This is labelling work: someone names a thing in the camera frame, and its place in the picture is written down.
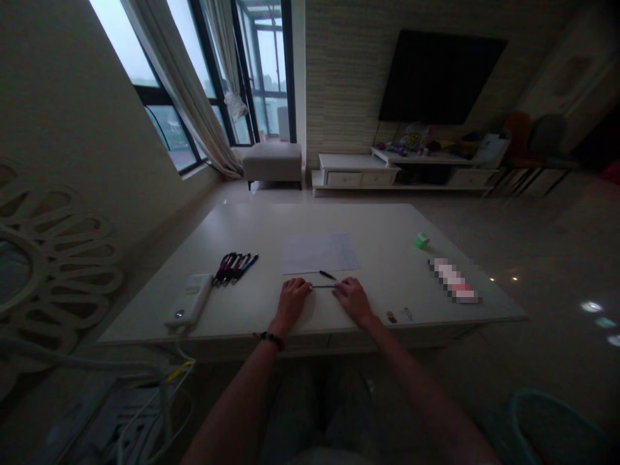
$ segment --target curtain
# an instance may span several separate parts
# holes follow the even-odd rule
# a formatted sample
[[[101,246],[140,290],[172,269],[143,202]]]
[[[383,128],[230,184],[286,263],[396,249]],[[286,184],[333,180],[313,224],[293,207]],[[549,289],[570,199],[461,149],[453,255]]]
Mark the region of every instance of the curtain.
[[[218,49],[228,90],[224,95],[224,103],[228,107],[232,119],[236,121],[247,115],[247,107],[241,100],[241,86],[237,71],[237,52],[234,47],[233,11],[230,0],[202,0],[207,9],[207,17],[213,32],[215,47]]]
[[[240,179],[243,167],[231,150],[200,84],[166,0],[121,0],[129,21],[176,110],[213,166]]]

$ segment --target person's legs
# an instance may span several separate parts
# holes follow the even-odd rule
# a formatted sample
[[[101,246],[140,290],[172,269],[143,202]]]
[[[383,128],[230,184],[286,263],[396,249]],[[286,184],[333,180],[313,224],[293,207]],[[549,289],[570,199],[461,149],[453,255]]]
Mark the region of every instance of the person's legs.
[[[373,400],[362,375],[343,366],[333,366],[325,379],[323,397],[327,445],[381,463]]]
[[[312,445],[319,430],[315,380],[307,367],[288,372],[269,410],[261,465],[285,464]]]

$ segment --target beige ottoman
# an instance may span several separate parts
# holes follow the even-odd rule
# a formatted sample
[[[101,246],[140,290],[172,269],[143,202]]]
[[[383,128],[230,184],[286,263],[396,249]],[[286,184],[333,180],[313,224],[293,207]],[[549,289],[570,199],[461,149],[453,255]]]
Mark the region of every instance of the beige ottoman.
[[[293,181],[302,189],[302,146],[289,142],[260,142],[243,157],[247,188],[253,181]]]

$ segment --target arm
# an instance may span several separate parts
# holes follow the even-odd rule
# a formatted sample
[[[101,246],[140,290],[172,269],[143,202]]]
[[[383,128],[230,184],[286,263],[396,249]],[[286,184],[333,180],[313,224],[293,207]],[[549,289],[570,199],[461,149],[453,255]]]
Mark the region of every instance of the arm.
[[[311,284],[301,278],[286,281],[267,332],[284,338],[299,318],[310,292]],[[245,445],[258,425],[277,354],[278,346],[273,342],[258,343],[194,436],[182,465],[234,464],[243,460]]]
[[[454,464],[498,464],[499,460],[463,410],[429,373],[394,339],[370,310],[364,288],[355,278],[336,284],[333,294],[351,319],[366,331],[385,357],[416,416],[431,440]]]

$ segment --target wrist bracelet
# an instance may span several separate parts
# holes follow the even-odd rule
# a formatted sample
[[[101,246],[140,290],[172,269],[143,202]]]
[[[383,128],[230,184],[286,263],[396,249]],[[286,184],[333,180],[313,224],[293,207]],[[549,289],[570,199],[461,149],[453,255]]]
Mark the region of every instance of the wrist bracelet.
[[[267,331],[263,331],[262,333],[252,333],[252,335],[259,340],[268,340],[273,342],[278,346],[278,351],[282,352],[284,350],[284,341],[277,337],[274,334],[268,333]]]

